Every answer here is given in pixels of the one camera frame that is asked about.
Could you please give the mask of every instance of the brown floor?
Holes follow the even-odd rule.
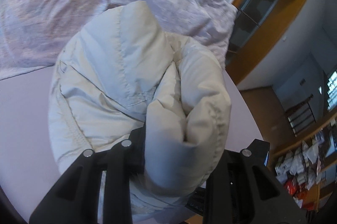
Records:
[[[272,87],[256,88],[240,92],[270,149],[295,138],[284,109]]]

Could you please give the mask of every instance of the wooden frame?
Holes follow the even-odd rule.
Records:
[[[243,0],[234,0],[239,7]],[[267,19],[238,51],[226,67],[235,84],[239,84],[270,52],[299,14],[306,0],[279,0]]]

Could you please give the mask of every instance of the wrinkled cloth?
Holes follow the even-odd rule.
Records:
[[[0,0],[0,80],[54,65],[94,16],[136,0]],[[225,0],[143,0],[168,32],[207,46],[222,68],[236,8]]]
[[[63,173],[86,149],[108,150],[146,120],[145,171],[130,178],[134,215],[186,204],[218,164],[230,98],[211,51],[164,32],[146,2],[109,9],[60,53],[48,127]]]

